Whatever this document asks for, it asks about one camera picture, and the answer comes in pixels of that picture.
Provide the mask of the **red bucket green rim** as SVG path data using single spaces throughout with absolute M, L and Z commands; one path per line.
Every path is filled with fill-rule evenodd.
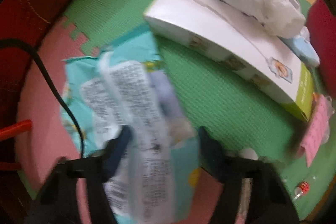
M 335 98 L 335 16 L 323 0 L 316 0 L 309 9 L 306 26 L 320 59 L 319 72 L 325 88 Z

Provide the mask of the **white green cardboard box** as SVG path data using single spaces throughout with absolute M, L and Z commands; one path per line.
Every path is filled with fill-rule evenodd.
M 143 17 L 155 34 L 223 65 L 294 117 L 310 119 L 310 71 L 256 19 L 219 0 L 154 0 Z

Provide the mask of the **pink folded paper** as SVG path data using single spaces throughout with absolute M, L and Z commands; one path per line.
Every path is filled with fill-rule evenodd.
M 315 94 L 313 114 L 309 121 L 306 132 L 299 144 L 298 156 L 304 156 L 306 166 L 310 167 L 313 162 L 326 129 L 329 126 L 330 101 L 322 94 Z

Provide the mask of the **red stool frame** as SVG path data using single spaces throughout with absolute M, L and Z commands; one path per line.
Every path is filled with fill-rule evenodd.
M 27 119 L 0 130 L 0 141 L 16 137 L 19 134 L 29 132 L 32 128 L 32 121 Z

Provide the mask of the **light blue face mask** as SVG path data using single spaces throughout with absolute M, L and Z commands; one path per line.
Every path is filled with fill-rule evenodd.
M 310 43 L 310 33 L 306 26 L 303 26 L 298 35 L 290 39 L 280 37 L 280 40 L 285 43 L 307 67 L 319 67 L 320 58 Z

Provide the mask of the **small clear wrapper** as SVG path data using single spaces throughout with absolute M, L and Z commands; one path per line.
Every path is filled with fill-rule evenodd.
M 329 121 L 330 121 L 330 118 L 335 113 L 335 109 L 333 107 L 333 100 L 331 96 L 326 96 L 326 108 L 327 108 L 327 126 L 326 126 L 325 133 L 322 139 L 323 144 L 327 143 L 329 140 L 329 136 L 330 136 Z

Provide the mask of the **teal wet wipes package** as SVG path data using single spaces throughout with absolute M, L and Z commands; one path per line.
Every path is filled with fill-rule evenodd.
M 65 61 L 63 98 L 77 119 L 61 113 L 76 148 L 90 156 L 124 125 L 132 140 L 116 174 L 104 184 L 118 223 L 186 219 L 199 174 L 199 140 L 161 60 L 156 39 L 141 26 L 97 57 Z

